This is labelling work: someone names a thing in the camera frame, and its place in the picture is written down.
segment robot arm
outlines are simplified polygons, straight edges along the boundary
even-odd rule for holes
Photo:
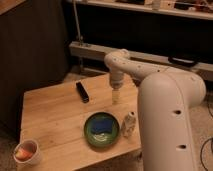
[[[197,171],[189,108],[205,97],[203,80],[192,72],[129,60],[127,50],[106,55],[110,85],[119,89],[127,73],[138,88],[138,119],[144,171]]]

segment black cable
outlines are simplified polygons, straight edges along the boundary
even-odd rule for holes
[[[201,165],[203,166],[203,168],[205,169],[205,171],[208,171],[208,169],[206,168],[204,162],[203,162],[203,149],[204,147],[206,146],[206,144],[211,141],[211,151],[212,151],[212,154],[213,154],[213,137],[211,138],[208,138],[204,143],[203,145],[201,146],[201,150],[200,150],[200,162],[201,162]]]
[[[211,111],[211,106],[210,106],[210,96],[211,96],[211,91],[209,92],[209,95],[207,97],[207,107],[208,107],[208,111],[209,111],[209,114],[211,115],[211,117],[213,118],[213,113]]]

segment wooden table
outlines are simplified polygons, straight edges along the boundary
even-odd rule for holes
[[[119,136],[116,144],[104,151],[92,149],[83,134],[86,119],[95,112],[113,114],[120,125],[128,112],[137,113],[137,88],[129,76],[125,76],[118,104],[112,104],[108,74],[81,82],[89,103],[81,101],[75,82],[25,93],[20,139],[37,140],[43,161],[36,166],[19,165],[19,171],[71,171],[140,149],[138,122],[129,139]]]
[[[26,0],[0,0],[0,15],[25,1]]]

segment small bottle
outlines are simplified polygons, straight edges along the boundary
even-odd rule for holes
[[[122,126],[121,126],[121,132],[124,137],[128,138],[132,135],[132,132],[134,131],[136,124],[136,117],[134,112],[129,112],[123,120]]]

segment floor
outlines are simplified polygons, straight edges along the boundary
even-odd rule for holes
[[[96,76],[104,72],[96,72],[94,70],[87,70],[79,74],[78,69],[73,67],[70,73],[64,79],[64,82],[84,79],[86,77]],[[199,171],[205,171],[200,162],[200,151],[202,144],[213,136],[213,93],[208,93],[210,100],[207,99],[198,107],[190,110],[190,119],[192,123],[193,138],[195,141],[197,160]],[[16,164],[12,158],[13,149],[16,142],[6,133],[0,130],[0,171],[15,171]],[[203,163],[209,171],[213,171],[213,153],[211,152],[211,145],[208,142],[202,153]],[[129,154],[116,157],[96,165],[81,169],[80,171],[142,171],[143,162],[140,158],[141,151],[135,151]]]

